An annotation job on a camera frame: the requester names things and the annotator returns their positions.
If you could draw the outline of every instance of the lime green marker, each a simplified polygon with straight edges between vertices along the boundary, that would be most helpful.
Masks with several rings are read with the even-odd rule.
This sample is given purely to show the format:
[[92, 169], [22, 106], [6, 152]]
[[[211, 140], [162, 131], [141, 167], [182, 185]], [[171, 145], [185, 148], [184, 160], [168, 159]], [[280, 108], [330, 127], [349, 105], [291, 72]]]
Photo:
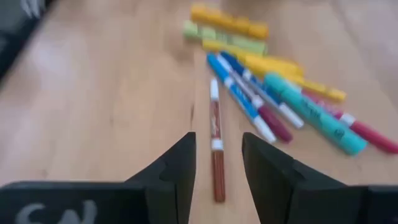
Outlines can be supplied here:
[[183, 33], [189, 38], [217, 40], [224, 44], [234, 45], [258, 55], [266, 55], [268, 51], [267, 44], [264, 42], [238, 35], [226, 34], [211, 27], [199, 26], [191, 21], [185, 21]]

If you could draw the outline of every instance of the marker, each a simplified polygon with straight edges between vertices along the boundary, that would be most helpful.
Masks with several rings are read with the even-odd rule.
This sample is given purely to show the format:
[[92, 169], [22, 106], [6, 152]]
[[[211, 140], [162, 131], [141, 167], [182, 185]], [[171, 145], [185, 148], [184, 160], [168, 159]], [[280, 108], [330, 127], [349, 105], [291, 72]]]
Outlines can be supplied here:
[[225, 201], [224, 147], [221, 138], [220, 98], [217, 79], [210, 83], [211, 164], [213, 170], [214, 200]]
[[258, 39], [266, 39], [268, 37], [267, 25], [253, 23], [245, 17], [233, 18], [217, 9], [210, 9], [203, 4], [194, 4], [191, 7], [191, 20], [216, 25], [220, 28]]
[[287, 128], [275, 117], [273, 112], [265, 105], [264, 100], [260, 96], [255, 94], [236, 74], [231, 65], [221, 55], [217, 55], [218, 62], [223, 68], [229, 73], [229, 75], [235, 80], [243, 93], [251, 100], [252, 105], [257, 109], [257, 112], [261, 118], [268, 124], [271, 131], [280, 137], [285, 142], [290, 142], [293, 139], [292, 134]]
[[272, 105], [296, 128], [303, 127], [304, 121], [289, 106], [282, 102], [270, 88], [263, 85], [248, 69], [244, 68], [236, 58], [224, 51], [220, 54], [263, 100]]
[[211, 27], [200, 26], [192, 21], [184, 22], [183, 33], [185, 37], [188, 38], [217, 40], [226, 45], [240, 47], [254, 54], [267, 54], [267, 44], [264, 41], [258, 41], [240, 35], [227, 34]]
[[266, 76], [266, 83], [282, 100], [309, 120], [322, 134], [343, 148], [348, 154], [356, 155], [368, 144], [368, 142], [348, 129], [346, 125], [316, 105], [311, 99], [292, 88], [279, 75], [275, 73], [268, 74]]
[[222, 50], [236, 56], [241, 63], [253, 71], [260, 78], [266, 72], [278, 72], [283, 77], [303, 77], [304, 71], [297, 63], [282, 58], [254, 54], [245, 49], [224, 44], [216, 40], [203, 39], [202, 47], [207, 51], [219, 52]]
[[347, 125], [356, 134], [369, 141], [371, 144], [375, 145], [379, 149], [389, 153], [398, 153], [398, 144], [386, 138], [385, 136], [379, 134], [377, 131], [373, 130], [366, 124], [357, 121], [356, 118], [344, 111], [335, 108], [334, 106], [325, 103], [319, 98], [313, 96], [308, 96], [317, 105], [321, 106], [325, 111], [329, 112], [336, 119], [340, 120], [342, 123]]
[[274, 133], [269, 129], [268, 125], [259, 116], [256, 109], [250, 104], [249, 100], [242, 93], [241, 89], [235, 84], [234, 80], [229, 76], [228, 72], [219, 63], [214, 54], [207, 54], [207, 62], [217, 74], [218, 78], [224, 83], [228, 89], [229, 94], [234, 98], [238, 105], [242, 108], [245, 115], [249, 118], [250, 122], [257, 128], [262, 136], [269, 143], [276, 141]]
[[312, 95], [314, 93], [327, 97], [331, 100], [335, 100], [335, 101], [343, 101], [346, 97], [346, 93], [341, 91], [341, 90], [337, 90], [335, 88], [329, 88], [327, 86], [325, 86], [324, 84], [320, 84], [320, 83], [316, 83], [316, 82], [312, 82], [309, 80], [305, 80], [301, 77], [293, 77], [293, 76], [283, 76], [284, 78], [286, 78], [288, 81], [299, 85], [302, 87], [302, 90], [305, 90], [305, 94], [309, 94]]

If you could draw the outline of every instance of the wooden surface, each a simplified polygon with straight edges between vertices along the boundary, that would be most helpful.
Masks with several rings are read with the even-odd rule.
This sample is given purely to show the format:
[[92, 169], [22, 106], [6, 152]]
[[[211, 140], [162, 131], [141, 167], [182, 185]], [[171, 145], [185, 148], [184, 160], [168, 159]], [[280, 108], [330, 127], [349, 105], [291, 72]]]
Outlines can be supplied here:
[[[272, 55], [347, 92], [343, 107], [398, 140], [398, 3], [347, 0], [212, 1], [266, 21]], [[221, 90], [226, 203], [210, 170], [205, 53], [184, 41], [183, 0], [59, 0], [0, 90], [0, 184], [126, 180], [186, 132], [197, 132], [190, 223], [259, 223], [241, 156], [255, 132]], [[312, 127], [294, 131], [296, 159], [347, 184], [398, 184], [398, 157], [369, 146], [348, 157]]]

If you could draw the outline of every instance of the black plastic piece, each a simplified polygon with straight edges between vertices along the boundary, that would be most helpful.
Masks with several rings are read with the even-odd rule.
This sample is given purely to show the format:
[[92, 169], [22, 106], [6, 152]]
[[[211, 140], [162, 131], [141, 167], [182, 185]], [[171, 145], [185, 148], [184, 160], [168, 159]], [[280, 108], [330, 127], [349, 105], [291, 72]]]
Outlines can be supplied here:
[[0, 189], [0, 223], [187, 224], [195, 133], [121, 183], [18, 182]]
[[398, 187], [346, 186], [251, 133], [242, 151], [263, 224], [398, 223]]
[[0, 78], [12, 67], [43, 18], [52, 10], [55, 0], [46, 0], [46, 10], [40, 19], [29, 18], [21, 1], [0, 0]]

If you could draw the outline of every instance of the white marker cap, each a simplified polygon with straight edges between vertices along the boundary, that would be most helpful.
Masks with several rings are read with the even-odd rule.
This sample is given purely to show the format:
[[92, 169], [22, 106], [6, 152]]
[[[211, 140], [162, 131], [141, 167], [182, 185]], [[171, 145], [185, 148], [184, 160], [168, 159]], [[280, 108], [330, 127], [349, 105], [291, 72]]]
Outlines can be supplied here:
[[264, 100], [260, 96], [254, 95], [253, 99], [251, 99], [251, 103], [256, 109], [259, 109], [264, 105]]
[[232, 72], [233, 68], [232, 66], [228, 63], [227, 60], [220, 54], [217, 55], [217, 60], [221, 64], [221, 66], [227, 71], [227, 72]]
[[271, 131], [267, 123], [260, 116], [256, 116], [256, 118], [253, 119], [253, 124], [260, 132], [260, 134], [265, 137], [268, 143], [272, 144], [276, 141], [275, 134]]
[[210, 83], [210, 98], [213, 100], [218, 100], [218, 82], [217, 79], [213, 78]]
[[223, 140], [221, 140], [221, 139], [212, 139], [211, 140], [211, 149], [212, 150], [218, 150], [218, 151], [224, 150]]
[[252, 74], [249, 70], [245, 69], [245, 70], [243, 71], [242, 77], [243, 77], [244, 79], [250, 80], [252, 76], [253, 76], [253, 74]]
[[304, 121], [290, 109], [285, 103], [278, 106], [280, 112], [288, 119], [296, 128], [302, 128]]
[[351, 114], [344, 113], [341, 116], [340, 121], [345, 123], [348, 127], [351, 127], [356, 120], [355, 120], [354, 116], [352, 116]]

